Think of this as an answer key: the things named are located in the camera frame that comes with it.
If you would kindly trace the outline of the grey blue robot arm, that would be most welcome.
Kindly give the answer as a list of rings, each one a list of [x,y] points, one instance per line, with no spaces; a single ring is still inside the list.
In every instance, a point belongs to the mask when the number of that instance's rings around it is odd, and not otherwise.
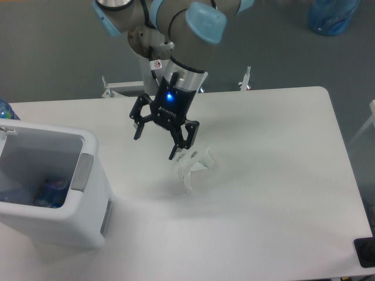
[[[112,36],[127,33],[129,44],[145,59],[141,94],[130,118],[141,137],[153,122],[174,141],[170,158],[189,149],[199,129],[187,118],[189,107],[207,76],[214,48],[229,18],[252,1],[93,1],[92,7]]]

